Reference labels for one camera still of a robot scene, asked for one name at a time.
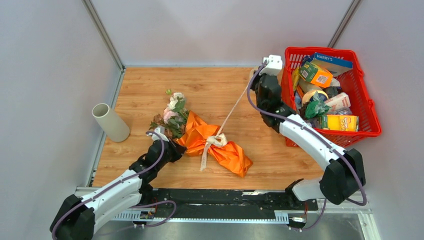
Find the artificial flower bunch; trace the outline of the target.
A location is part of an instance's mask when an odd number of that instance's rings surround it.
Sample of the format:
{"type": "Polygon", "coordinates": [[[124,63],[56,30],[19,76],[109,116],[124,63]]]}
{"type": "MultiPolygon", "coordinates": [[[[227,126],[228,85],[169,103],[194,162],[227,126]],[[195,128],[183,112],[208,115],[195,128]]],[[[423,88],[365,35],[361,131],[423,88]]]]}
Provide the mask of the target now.
{"type": "Polygon", "coordinates": [[[173,92],[167,89],[169,102],[162,114],[153,117],[149,130],[164,127],[164,134],[170,139],[179,139],[186,132],[189,110],[186,108],[186,97],[182,92],[173,92]]]}

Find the white ribbon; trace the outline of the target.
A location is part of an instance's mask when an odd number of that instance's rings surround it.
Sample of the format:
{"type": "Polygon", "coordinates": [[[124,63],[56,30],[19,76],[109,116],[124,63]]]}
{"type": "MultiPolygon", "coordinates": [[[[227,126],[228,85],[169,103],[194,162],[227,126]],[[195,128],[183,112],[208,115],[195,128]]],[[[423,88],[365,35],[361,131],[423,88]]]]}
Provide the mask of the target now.
{"type": "Polygon", "coordinates": [[[206,142],[205,142],[205,145],[204,145],[204,148],[203,148],[203,152],[202,152],[202,155],[201,155],[201,161],[200,161],[200,171],[201,172],[204,171],[207,168],[208,150],[210,149],[210,147],[211,146],[224,147],[228,144],[228,140],[227,140],[225,134],[223,133],[224,126],[226,125],[228,119],[230,118],[230,116],[234,112],[235,108],[239,104],[243,95],[247,92],[248,86],[249,85],[247,84],[246,87],[244,88],[243,92],[240,94],[240,96],[236,100],[235,104],[233,105],[233,107],[231,108],[229,113],[227,114],[226,118],[224,119],[224,121],[221,124],[217,133],[215,135],[212,135],[212,136],[209,136],[209,137],[206,138],[206,142]]]}

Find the orange wrapping paper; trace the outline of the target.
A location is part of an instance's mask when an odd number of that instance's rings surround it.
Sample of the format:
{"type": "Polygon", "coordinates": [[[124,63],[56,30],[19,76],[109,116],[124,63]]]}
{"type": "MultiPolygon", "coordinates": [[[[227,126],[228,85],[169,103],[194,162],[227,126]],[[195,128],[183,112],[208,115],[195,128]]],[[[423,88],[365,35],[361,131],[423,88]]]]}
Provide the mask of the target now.
{"type": "Polygon", "coordinates": [[[253,165],[241,146],[228,141],[224,133],[218,133],[219,125],[208,124],[190,111],[185,134],[176,142],[186,148],[190,157],[201,156],[201,168],[206,167],[208,156],[212,156],[222,167],[243,178],[253,165]]]}

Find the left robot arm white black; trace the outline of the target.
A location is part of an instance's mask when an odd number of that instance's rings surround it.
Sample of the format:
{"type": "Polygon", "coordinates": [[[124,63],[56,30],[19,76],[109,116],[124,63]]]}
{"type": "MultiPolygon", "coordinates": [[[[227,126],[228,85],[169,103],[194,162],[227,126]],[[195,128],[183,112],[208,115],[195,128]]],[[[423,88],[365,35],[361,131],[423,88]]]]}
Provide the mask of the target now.
{"type": "Polygon", "coordinates": [[[62,202],[51,225],[54,240],[90,240],[107,222],[122,211],[147,207],[153,201],[150,182],[168,163],[178,161],[187,148],[173,140],[154,140],[116,179],[84,196],[71,194],[62,202]]]}

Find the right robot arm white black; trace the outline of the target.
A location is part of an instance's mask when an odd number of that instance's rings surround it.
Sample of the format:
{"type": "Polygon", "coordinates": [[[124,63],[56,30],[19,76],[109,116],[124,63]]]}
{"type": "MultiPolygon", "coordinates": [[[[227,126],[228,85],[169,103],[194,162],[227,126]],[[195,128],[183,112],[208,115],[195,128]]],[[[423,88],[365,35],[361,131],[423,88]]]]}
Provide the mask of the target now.
{"type": "Polygon", "coordinates": [[[298,179],[285,189],[285,202],[299,209],[307,200],[325,199],[335,205],[349,201],[365,206],[367,197],[363,158],[359,151],[331,142],[311,128],[299,114],[282,101],[282,88],[275,75],[257,71],[249,81],[256,102],[251,105],[260,112],[264,123],[278,134],[301,147],[324,171],[312,180],[298,179]]]}

